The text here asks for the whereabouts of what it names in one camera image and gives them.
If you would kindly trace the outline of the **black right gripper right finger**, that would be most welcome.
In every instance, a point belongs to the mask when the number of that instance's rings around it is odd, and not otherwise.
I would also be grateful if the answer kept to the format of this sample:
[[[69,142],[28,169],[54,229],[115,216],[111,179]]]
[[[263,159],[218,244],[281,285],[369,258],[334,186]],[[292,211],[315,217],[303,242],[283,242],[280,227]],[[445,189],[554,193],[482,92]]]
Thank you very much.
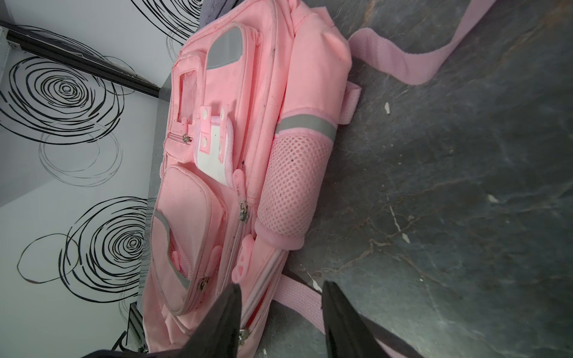
[[[322,288],[322,312],[329,357],[389,357],[332,281]]]

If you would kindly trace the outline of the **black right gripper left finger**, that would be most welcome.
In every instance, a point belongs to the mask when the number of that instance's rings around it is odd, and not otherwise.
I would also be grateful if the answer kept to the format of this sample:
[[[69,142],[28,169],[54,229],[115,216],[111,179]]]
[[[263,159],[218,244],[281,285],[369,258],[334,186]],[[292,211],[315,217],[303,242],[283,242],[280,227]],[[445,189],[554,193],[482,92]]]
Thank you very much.
[[[241,312],[240,286],[231,283],[217,298],[178,356],[237,357]]]

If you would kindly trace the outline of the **pink student backpack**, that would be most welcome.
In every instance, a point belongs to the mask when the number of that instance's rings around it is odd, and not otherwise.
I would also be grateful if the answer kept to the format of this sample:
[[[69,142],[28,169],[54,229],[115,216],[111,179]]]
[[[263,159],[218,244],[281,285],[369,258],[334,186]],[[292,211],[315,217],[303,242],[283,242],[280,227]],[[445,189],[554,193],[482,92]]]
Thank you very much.
[[[277,301],[324,328],[318,292],[283,274],[304,245],[337,128],[361,88],[353,59],[410,85],[436,74],[492,7],[471,1],[452,40],[410,54],[369,28],[346,39],[327,9],[245,1],[194,34],[172,68],[161,186],[143,292],[150,352],[182,348],[230,283],[240,357]]]

